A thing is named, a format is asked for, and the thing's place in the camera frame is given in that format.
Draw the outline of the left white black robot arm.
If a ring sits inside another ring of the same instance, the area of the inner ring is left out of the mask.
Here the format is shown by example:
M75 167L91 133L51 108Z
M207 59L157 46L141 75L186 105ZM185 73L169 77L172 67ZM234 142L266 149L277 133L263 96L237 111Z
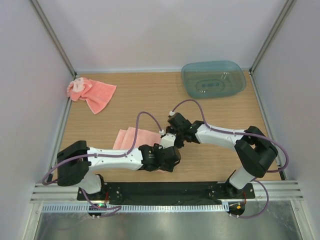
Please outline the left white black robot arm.
M176 146L163 147L155 143L144 144L132 151L99 149L87 146L79 140L57 154L57 185L76 186L95 200L106 194L103 178L94 171L104 169L128 169L133 171L173 172L180 163L181 155Z

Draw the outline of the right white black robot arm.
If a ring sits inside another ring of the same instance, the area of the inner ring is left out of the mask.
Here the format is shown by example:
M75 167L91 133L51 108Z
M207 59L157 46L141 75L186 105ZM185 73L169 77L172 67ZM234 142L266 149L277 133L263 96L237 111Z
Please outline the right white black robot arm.
M230 129L214 127L204 121L191 123L179 112L170 112L166 132L175 135L175 146L182 148L185 142L212 144L235 151L241 167L235 170L223 184L221 192L231 198L243 194L244 187L256 178L262 178L279 152L270 140L255 126L236 134Z

